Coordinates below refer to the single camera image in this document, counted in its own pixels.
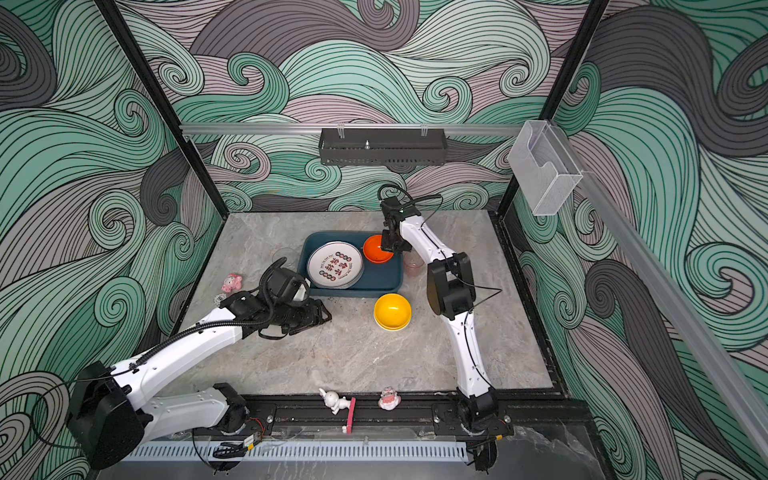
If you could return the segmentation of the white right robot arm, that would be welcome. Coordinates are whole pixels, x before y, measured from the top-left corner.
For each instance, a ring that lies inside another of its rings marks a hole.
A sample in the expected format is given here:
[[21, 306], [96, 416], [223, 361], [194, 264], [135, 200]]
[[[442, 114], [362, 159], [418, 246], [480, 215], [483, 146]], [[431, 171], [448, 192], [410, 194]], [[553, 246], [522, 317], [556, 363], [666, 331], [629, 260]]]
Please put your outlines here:
[[451, 333], [460, 422], [472, 435], [486, 432], [498, 414], [498, 398], [487, 378], [475, 333], [474, 313], [481, 303], [477, 299], [481, 287], [475, 283], [469, 256], [440, 240], [417, 208], [420, 202], [441, 200], [442, 196], [414, 198], [396, 184], [385, 184], [377, 199], [384, 215], [383, 250], [413, 252], [425, 262], [428, 303]]

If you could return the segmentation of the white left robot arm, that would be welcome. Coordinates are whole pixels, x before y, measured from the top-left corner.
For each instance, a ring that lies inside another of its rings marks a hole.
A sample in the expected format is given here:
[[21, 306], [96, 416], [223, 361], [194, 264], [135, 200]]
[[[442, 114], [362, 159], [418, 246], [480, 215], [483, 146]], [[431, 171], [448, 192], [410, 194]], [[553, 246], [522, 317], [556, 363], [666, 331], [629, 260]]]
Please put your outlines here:
[[323, 302], [311, 297], [309, 281], [284, 268], [285, 261], [279, 258], [255, 289], [230, 294], [193, 326], [131, 358], [110, 366], [95, 361], [79, 372], [66, 424], [92, 469], [109, 468], [141, 444], [183, 430], [241, 431], [248, 407], [226, 382], [193, 394], [158, 394], [214, 353], [251, 335], [267, 339], [271, 326], [284, 339], [331, 320]]

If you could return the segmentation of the yellow bowl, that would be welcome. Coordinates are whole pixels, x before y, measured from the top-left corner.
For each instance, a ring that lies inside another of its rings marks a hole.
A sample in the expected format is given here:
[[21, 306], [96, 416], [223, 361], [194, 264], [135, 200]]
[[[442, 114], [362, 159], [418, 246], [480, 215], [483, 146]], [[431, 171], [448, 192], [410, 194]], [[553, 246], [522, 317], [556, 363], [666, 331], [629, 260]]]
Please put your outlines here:
[[376, 324], [382, 329], [399, 331], [409, 325], [412, 318], [412, 307], [402, 295], [389, 293], [376, 301], [373, 317]]

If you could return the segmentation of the orange bowl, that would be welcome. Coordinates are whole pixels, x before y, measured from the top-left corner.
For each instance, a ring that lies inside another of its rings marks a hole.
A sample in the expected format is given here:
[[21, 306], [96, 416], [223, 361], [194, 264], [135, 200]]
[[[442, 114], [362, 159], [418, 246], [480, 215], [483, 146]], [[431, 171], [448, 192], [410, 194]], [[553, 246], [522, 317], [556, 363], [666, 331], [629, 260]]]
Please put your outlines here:
[[363, 255], [372, 264], [385, 264], [393, 259], [394, 253], [383, 249], [381, 234], [372, 235], [363, 244]]

